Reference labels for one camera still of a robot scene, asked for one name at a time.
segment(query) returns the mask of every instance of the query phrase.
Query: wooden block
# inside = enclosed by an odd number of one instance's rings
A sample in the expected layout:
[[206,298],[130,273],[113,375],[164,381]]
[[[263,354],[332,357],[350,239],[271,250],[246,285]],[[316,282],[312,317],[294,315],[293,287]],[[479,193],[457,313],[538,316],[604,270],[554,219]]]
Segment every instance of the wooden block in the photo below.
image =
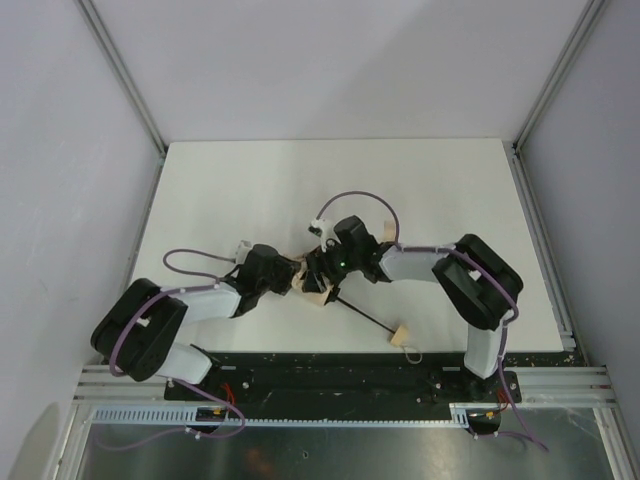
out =
[[324,293],[309,293],[303,292],[301,290],[299,290],[298,293],[302,294],[304,298],[312,303],[315,303],[319,307],[324,307],[327,304],[327,298],[329,298],[329,294],[331,293],[332,288],[333,287],[329,287]]
[[402,345],[405,344],[408,338],[409,338],[409,329],[404,325],[400,325],[396,330],[396,333],[394,333],[393,337],[391,337],[390,343],[394,347],[401,347]]

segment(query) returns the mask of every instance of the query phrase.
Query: white connector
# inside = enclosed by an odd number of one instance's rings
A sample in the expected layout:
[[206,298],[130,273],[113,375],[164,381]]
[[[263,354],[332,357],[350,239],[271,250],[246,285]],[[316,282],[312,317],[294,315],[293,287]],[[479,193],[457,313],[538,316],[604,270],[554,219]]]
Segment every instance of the white connector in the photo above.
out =
[[236,249],[236,265],[242,265],[245,262],[247,255],[249,255],[252,248],[253,246],[251,245],[251,242],[246,240],[240,241],[240,244]]
[[327,251],[327,241],[334,240],[338,243],[336,232],[333,231],[333,222],[326,218],[314,218],[311,220],[311,226],[320,230],[320,248],[323,252]]

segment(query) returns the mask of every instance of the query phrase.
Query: black cable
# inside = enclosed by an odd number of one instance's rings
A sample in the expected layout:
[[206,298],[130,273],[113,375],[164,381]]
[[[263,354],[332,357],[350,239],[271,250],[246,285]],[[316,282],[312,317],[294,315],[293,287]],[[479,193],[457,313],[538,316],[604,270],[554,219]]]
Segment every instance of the black cable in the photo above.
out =
[[351,305],[349,302],[347,302],[346,300],[343,300],[340,297],[336,297],[336,300],[338,302],[340,302],[341,304],[343,304],[345,307],[353,310],[356,313],[359,313],[360,315],[362,315],[364,318],[366,318],[367,320],[371,320],[373,323],[375,323],[376,325],[384,328],[387,332],[389,332],[392,335],[395,335],[396,332],[394,332],[392,329],[390,329],[389,327],[387,327],[386,325],[384,325],[383,323],[380,323],[378,320],[376,320],[375,318],[373,318],[371,315],[367,315],[366,313],[364,313],[362,310],[360,310],[358,307]]

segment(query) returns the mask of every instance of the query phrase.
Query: black mounting plate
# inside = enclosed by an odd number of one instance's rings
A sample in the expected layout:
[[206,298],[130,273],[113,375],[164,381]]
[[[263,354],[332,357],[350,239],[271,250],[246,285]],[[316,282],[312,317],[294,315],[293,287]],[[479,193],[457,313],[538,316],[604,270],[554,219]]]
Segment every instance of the black mounting plate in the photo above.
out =
[[[424,354],[411,365],[403,354],[218,353],[222,365],[200,388],[226,398],[227,383],[247,418],[273,420],[449,420],[449,403],[495,403],[497,376],[482,381],[462,368],[463,353]],[[522,400],[514,372],[506,372]],[[203,401],[180,385],[166,400]]]

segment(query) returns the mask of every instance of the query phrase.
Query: grey wall panel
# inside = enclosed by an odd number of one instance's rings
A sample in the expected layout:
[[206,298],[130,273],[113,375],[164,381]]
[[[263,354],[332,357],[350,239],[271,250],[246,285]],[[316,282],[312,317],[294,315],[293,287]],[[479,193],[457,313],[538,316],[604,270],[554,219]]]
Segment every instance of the grey wall panel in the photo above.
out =
[[3,2],[0,59],[0,478],[36,479],[157,161],[73,2]]
[[98,0],[166,141],[512,140],[586,0]]
[[615,0],[525,149],[590,357],[640,448],[640,3]]

